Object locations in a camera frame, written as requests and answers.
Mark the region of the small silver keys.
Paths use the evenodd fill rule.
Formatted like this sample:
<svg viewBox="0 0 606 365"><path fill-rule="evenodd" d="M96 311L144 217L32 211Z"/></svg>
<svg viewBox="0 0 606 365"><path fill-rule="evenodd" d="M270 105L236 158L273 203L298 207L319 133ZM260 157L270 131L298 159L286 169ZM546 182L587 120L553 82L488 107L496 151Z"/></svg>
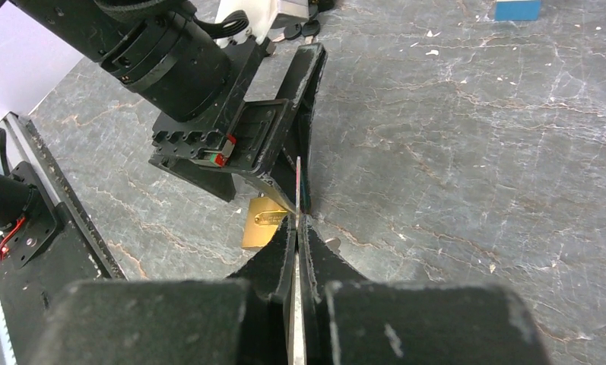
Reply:
<svg viewBox="0 0 606 365"><path fill-rule="evenodd" d="M296 159L296 188L295 188L295 228L299 230L303 215L308 214L311 209L311 198L307 187L308 179L303 169L303 159Z"/></svg>

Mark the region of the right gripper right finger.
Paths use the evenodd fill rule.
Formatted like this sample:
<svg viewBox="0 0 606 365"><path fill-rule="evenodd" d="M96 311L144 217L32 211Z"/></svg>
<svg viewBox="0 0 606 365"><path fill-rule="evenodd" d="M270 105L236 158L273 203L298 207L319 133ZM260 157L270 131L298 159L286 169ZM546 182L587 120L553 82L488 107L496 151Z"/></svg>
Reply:
<svg viewBox="0 0 606 365"><path fill-rule="evenodd" d="M323 357L331 347L327 307L322 303L325 286L331 281L364 281L356 268L321 238L309 215L302 215L297 228L300 284L306 362L327 364Z"/></svg>

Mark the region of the black key bunch large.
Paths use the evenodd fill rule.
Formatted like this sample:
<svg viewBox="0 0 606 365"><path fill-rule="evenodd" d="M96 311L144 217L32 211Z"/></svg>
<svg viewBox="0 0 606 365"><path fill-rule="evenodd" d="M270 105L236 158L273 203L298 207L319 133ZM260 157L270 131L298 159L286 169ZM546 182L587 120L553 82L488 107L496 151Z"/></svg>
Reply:
<svg viewBox="0 0 606 365"><path fill-rule="evenodd" d="M306 2L308 8L308 19L304 23L287 25L281 34L277 35L273 41L279 43L285 40L295 40L299 37L304 38L305 44L313 43L319 35L322 25L319 15L322 12L332 10L338 3L335 0L309 0Z"/></svg>

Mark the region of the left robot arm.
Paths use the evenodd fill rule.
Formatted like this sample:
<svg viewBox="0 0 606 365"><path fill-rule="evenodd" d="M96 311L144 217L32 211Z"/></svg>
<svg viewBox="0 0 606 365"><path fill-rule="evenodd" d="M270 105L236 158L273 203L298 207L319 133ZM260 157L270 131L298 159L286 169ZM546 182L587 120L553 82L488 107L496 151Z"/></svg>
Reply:
<svg viewBox="0 0 606 365"><path fill-rule="evenodd" d="M224 201L240 176L295 214L310 209L306 168L327 59L304 44L276 97L247 91L274 52L268 32L309 17L307 1L222 1L214 22L190 1L17 1L15 6L158 108L150 162Z"/></svg>

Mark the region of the brass padlock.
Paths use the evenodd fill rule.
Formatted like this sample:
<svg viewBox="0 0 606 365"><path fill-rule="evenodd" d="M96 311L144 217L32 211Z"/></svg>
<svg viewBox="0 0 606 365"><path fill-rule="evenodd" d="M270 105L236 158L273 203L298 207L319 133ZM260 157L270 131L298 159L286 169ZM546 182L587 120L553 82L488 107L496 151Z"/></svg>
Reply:
<svg viewBox="0 0 606 365"><path fill-rule="evenodd" d="M266 196L252 198L243 232L241 248L257 250L266 246L289 211Z"/></svg>

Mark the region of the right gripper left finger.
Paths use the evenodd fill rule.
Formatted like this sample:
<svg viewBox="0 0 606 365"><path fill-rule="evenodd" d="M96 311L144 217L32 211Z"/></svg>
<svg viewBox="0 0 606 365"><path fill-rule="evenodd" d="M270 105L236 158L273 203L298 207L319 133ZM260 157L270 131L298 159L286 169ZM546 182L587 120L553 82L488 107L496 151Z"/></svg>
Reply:
<svg viewBox="0 0 606 365"><path fill-rule="evenodd" d="M249 330L266 345L270 364L289 364L290 318L293 297L293 273L297 232L294 218L286 216L273 237L229 279L245 279L260 300L261 319Z"/></svg>

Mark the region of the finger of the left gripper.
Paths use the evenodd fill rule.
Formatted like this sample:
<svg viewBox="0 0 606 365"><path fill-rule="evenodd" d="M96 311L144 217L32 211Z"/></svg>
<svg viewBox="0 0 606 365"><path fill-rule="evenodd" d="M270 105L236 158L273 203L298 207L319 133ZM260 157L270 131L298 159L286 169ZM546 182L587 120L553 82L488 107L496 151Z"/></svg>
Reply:
<svg viewBox="0 0 606 365"><path fill-rule="evenodd" d="M309 182L312 123L326 60L327 52L321 43L299 46L276 96L278 99L289 100L291 106L286 109L283 119L287 130L277 133L284 140L271 170L271 177L282 190L285 206L292 208L295 205L296 159L301 159L300 208L305 214L312 210Z"/></svg>
<svg viewBox="0 0 606 365"><path fill-rule="evenodd" d="M285 208L291 213L295 212L296 203L293 198L287 194L284 184L278 179L267 173L263 173L257 177L257 186L265 196L279 204L282 208Z"/></svg>

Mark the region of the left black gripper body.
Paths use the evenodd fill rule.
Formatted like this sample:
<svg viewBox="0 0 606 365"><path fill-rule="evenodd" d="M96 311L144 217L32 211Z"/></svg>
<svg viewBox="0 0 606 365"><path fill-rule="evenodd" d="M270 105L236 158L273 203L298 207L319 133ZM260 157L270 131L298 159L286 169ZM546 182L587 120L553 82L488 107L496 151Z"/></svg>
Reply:
<svg viewBox="0 0 606 365"><path fill-rule="evenodd" d="M258 189L282 149L287 99L247 102L268 47L254 37L223 49L200 39L178 45L172 67L148 99L161 113L152 127L152 166L229 202L234 176Z"/></svg>

